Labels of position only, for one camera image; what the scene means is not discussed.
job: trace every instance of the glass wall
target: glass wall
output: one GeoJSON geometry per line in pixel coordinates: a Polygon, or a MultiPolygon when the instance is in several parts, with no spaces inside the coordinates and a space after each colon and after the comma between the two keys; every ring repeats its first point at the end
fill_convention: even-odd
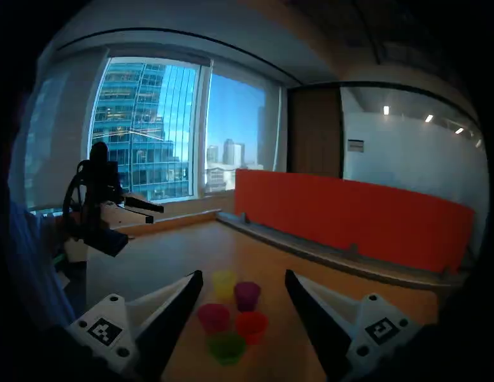
{"type": "Polygon", "coordinates": [[[433,195],[475,211],[477,253],[489,205],[483,137],[469,116],[395,89],[341,88],[344,179],[433,195]]]}

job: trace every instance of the table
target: table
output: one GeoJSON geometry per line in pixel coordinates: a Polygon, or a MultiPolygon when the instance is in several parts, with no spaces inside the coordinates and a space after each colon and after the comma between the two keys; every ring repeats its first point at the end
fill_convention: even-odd
{"type": "Polygon", "coordinates": [[[269,318],[264,340],[249,348],[230,367],[216,362],[206,349],[206,336],[195,315],[187,321],[162,375],[177,381],[325,381],[326,377],[284,285],[291,269],[354,299],[376,292],[420,324],[437,320],[438,300],[431,291],[413,290],[360,278],[325,267],[262,243],[209,219],[139,236],[116,258],[90,251],[88,304],[115,292],[135,299],[200,269],[204,286],[196,308],[214,302],[211,274],[235,271],[240,280],[262,288],[258,310],[269,318]]]}

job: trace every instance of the red divider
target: red divider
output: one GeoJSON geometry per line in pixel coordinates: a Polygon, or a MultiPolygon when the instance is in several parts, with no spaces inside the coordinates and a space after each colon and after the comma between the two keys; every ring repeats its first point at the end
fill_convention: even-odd
{"type": "Polygon", "coordinates": [[[437,197],[323,176],[236,171],[235,213],[254,223],[406,267],[456,272],[474,212],[437,197]]]}

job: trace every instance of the plastic cup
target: plastic cup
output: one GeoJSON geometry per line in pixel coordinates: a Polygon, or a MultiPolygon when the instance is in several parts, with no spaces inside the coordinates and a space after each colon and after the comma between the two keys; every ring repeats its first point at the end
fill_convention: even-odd
{"type": "Polygon", "coordinates": [[[213,290],[217,299],[233,301],[233,289],[236,284],[236,273],[231,271],[217,271],[212,274],[213,290]]]}
{"type": "Polygon", "coordinates": [[[206,340],[210,353],[221,365],[234,365],[245,352],[245,340],[236,333],[218,333],[206,340]]]}
{"type": "Polygon", "coordinates": [[[256,283],[238,283],[235,286],[236,307],[240,312],[256,310],[261,288],[256,283]]]}
{"type": "Polygon", "coordinates": [[[268,318],[259,312],[241,313],[236,318],[236,331],[247,345],[257,344],[268,327],[268,318]]]}
{"type": "Polygon", "coordinates": [[[229,310],[221,304],[206,304],[197,310],[197,317],[207,334],[229,329],[229,310]]]}

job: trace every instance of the glass skyscraper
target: glass skyscraper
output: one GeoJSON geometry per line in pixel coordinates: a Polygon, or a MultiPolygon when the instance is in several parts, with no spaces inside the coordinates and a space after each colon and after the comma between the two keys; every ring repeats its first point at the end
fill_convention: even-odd
{"type": "Polygon", "coordinates": [[[125,192],[151,201],[192,195],[196,78],[196,68],[167,60],[109,62],[95,103],[92,144],[107,144],[125,192]]]}

